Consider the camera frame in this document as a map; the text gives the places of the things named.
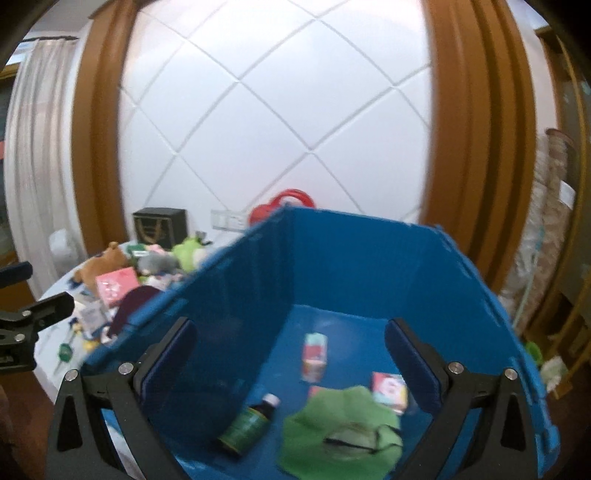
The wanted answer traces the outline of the green frog plush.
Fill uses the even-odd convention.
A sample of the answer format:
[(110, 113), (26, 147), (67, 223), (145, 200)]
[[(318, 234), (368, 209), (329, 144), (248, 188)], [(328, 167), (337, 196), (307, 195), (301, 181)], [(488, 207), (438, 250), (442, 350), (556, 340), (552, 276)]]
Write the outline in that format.
[(211, 251), (211, 240), (205, 232), (197, 231), (172, 248), (172, 254), (178, 261), (179, 268), (185, 273), (197, 270)]

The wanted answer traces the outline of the black gift box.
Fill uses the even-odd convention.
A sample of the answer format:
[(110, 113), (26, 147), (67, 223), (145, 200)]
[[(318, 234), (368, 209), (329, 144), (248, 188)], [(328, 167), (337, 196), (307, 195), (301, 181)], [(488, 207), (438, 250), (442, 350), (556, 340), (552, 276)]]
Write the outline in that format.
[(134, 212), (132, 220), (136, 239), (142, 244), (171, 250), (187, 237), (184, 209), (147, 207)]

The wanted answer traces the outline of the pink white tissue pack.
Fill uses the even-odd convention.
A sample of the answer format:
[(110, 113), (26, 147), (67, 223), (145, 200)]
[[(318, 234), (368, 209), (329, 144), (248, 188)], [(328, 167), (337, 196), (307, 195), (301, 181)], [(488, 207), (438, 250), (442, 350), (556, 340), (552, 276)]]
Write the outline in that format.
[(118, 306), (130, 291), (139, 286), (138, 278), (132, 267), (119, 269), (96, 277), (98, 296), (108, 308)]

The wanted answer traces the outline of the white wall socket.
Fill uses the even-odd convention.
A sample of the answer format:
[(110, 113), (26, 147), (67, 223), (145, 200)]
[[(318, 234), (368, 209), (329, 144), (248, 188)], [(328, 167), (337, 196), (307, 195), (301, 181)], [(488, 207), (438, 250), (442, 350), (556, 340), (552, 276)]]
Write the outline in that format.
[(212, 210), (211, 226), (215, 230), (242, 232), (249, 227), (249, 216), (231, 210)]

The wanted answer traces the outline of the teal pink tissue pack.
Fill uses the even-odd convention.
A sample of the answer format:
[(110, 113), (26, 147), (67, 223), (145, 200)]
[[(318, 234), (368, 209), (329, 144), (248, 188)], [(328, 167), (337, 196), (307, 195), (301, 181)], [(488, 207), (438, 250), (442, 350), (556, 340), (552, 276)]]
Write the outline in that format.
[(301, 378), (308, 383), (318, 383), (328, 365), (328, 337), (314, 332), (304, 335), (301, 355)]

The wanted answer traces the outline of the maroon knit beanie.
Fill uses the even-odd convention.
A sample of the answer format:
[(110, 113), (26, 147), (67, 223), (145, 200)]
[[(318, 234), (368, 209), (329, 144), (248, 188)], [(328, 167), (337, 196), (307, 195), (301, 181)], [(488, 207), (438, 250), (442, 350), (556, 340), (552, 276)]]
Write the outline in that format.
[(139, 310), (145, 303), (159, 295), (161, 291), (149, 285), (140, 285), (129, 291), (120, 302), (113, 320), (106, 331), (109, 339), (118, 336), (123, 327), (128, 323), (130, 316)]

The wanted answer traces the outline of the blue plastic storage bin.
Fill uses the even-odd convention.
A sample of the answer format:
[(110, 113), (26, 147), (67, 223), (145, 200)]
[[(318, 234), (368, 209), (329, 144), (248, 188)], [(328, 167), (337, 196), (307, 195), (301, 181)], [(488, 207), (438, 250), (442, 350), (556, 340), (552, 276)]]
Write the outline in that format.
[[(209, 257), (181, 285), (154, 297), (117, 340), (90, 354), (86, 375), (137, 360), (180, 317), (197, 328), (145, 413), (194, 479), (280, 479), (281, 425), (304, 407), (304, 335), (328, 337), (322, 385), (368, 385), (397, 367), (385, 342), (392, 319), (448, 361), (475, 373), (521, 378), (532, 414), (538, 471), (560, 452), (538, 370), (497, 297), (443, 231), (384, 219), (286, 208)], [(217, 438), (267, 393), (280, 398), (269, 430), (249, 453)]]

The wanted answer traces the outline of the small colourful carton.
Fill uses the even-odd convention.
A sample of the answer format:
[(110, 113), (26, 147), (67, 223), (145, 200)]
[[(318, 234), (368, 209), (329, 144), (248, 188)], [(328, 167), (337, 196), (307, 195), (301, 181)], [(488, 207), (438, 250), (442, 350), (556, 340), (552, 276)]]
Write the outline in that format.
[(374, 400), (403, 415), (409, 405), (409, 390), (402, 375), (374, 372), (372, 376)]

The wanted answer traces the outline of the dark glass medicine bottle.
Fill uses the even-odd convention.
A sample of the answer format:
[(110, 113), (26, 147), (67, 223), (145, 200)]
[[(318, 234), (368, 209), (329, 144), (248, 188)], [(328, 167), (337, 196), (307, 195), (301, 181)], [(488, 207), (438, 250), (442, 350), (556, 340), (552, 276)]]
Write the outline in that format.
[(280, 398), (267, 393), (259, 403), (249, 405), (238, 414), (221, 436), (217, 444), (230, 455), (242, 457), (266, 435), (276, 409), (280, 407)]

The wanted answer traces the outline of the brown teddy bear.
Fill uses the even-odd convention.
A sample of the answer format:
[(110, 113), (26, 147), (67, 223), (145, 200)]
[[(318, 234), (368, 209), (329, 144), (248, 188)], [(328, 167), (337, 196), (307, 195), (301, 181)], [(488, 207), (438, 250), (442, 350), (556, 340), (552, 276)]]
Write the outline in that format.
[(97, 278), (129, 266), (129, 260), (117, 242), (110, 242), (99, 255), (89, 258), (73, 274), (73, 281), (83, 284), (93, 295), (98, 295)]

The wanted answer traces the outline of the green cloth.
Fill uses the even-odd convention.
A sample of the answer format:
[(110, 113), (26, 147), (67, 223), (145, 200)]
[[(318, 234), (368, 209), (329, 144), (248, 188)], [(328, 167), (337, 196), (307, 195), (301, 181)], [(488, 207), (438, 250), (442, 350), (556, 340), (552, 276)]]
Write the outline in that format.
[(297, 479), (384, 479), (403, 450), (400, 418), (367, 388), (322, 389), (284, 419), (277, 465)]

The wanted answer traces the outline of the grey plush toy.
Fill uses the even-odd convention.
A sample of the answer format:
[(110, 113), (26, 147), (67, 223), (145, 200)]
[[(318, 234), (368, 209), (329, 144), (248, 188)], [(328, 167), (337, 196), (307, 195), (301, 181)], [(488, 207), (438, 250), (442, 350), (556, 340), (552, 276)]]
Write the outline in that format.
[(180, 272), (178, 259), (168, 253), (149, 251), (137, 260), (136, 270), (141, 276), (173, 275)]

